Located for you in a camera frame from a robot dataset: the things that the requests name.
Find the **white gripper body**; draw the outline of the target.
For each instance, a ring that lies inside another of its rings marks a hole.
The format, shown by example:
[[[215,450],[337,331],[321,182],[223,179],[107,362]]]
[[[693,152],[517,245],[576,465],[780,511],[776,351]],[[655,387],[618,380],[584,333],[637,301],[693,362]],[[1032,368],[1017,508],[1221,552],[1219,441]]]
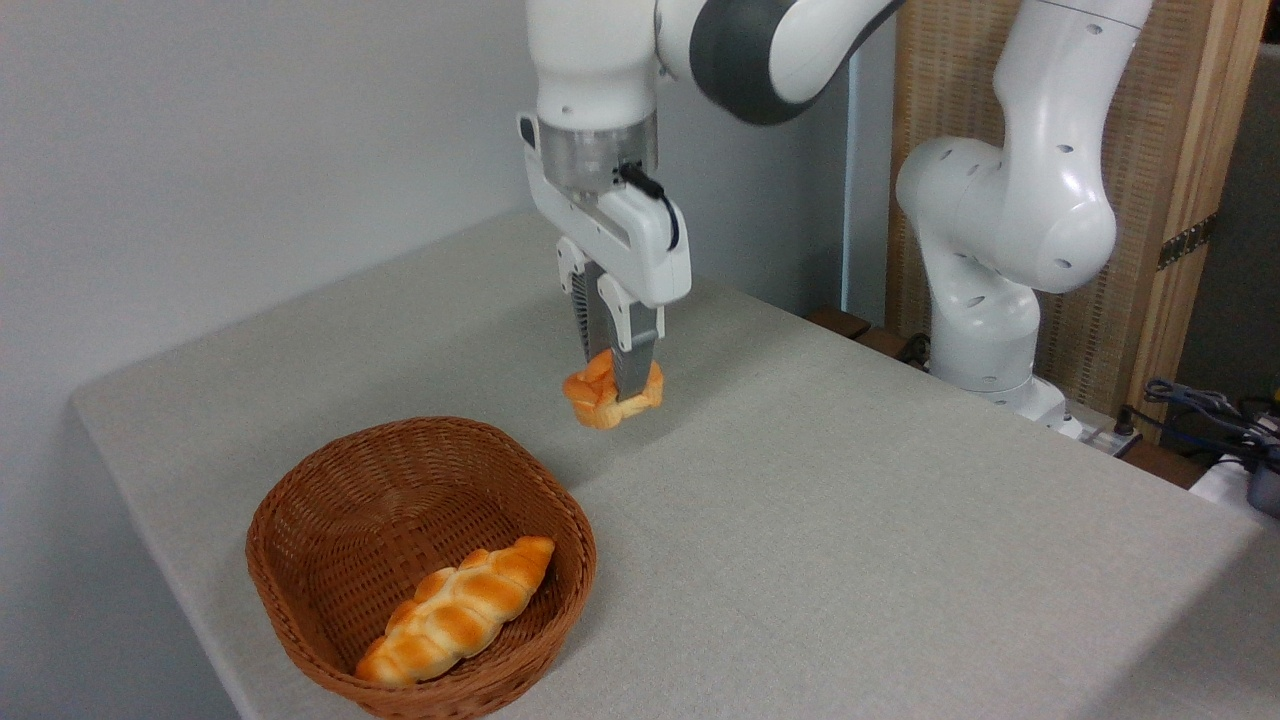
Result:
[[[612,129],[517,117],[538,210],[636,300],[663,307],[691,288],[684,214],[652,178],[657,115]]]

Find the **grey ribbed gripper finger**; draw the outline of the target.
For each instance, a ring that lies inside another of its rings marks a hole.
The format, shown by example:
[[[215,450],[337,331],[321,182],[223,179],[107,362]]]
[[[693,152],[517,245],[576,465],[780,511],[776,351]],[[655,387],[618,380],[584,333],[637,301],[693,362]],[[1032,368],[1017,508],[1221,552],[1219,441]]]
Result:
[[[657,343],[666,336],[666,309],[640,302],[609,274],[596,281],[596,296],[605,318],[607,347],[621,402],[646,388]]]
[[[570,296],[580,343],[586,363],[611,350],[611,313],[599,295],[603,268],[570,238],[557,242],[561,288]]]

